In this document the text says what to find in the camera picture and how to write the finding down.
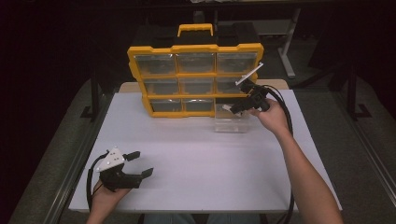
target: person's left hand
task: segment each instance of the person's left hand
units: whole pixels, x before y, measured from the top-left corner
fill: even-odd
[[[87,224],[102,223],[129,191],[131,189],[116,189],[113,192],[103,186],[102,181],[99,180],[93,188],[92,209]]]

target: transparent drawer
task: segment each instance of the transparent drawer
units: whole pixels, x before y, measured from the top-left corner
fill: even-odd
[[[223,108],[224,105],[232,106],[230,102],[222,102],[216,99],[215,103],[215,132],[217,133],[247,133],[249,113],[244,112],[236,116],[232,112]]]
[[[248,73],[254,68],[257,53],[218,53],[218,74]]]
[[[240,93],[235,81],[239,81],[241,77],[216,77],[216,93]]]
[[[173,75],[176,73],[173,54],[135,55],[142,76]]]
[[[215,53],[179,53],[176,55],[179,73],[210,73],[215,71]]]
[[[179,112],[181,111],[180,99],[153,99],[150,100],[154,112]]]
[[[212,111],[213,99],[182,99],[186,111]]]
[[[148,94],[178,94],[177,78],[154,78],[143,80]]]
[[[182,94],[211,94],[213,93],[213,77],[179,78],[180,93]]]

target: yellow handle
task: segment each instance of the yellow handle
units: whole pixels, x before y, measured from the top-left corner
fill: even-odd
[[[200,31],[200,30],[210,30],[210,35],[213,35],[212,24],[201,23],[201,24],[181,24],[181,25],[179,25],[177,36],[180,36],[182,31]]]

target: forearm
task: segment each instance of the forearm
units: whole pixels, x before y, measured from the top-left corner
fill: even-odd
[[[343,223],[327,184],[289,131],[276,133],[282,147],[295,201],[305,223]]]

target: person's right hand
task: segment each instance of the person's right hand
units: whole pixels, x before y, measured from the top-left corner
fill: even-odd
[[[267,111],[264,112],[251,108],[248,112],[251,115],[256,116],[262,125],[275,135],[289,131],[288,122],[280,104],[271,99],[265,100],[270,105],[270,108]]]

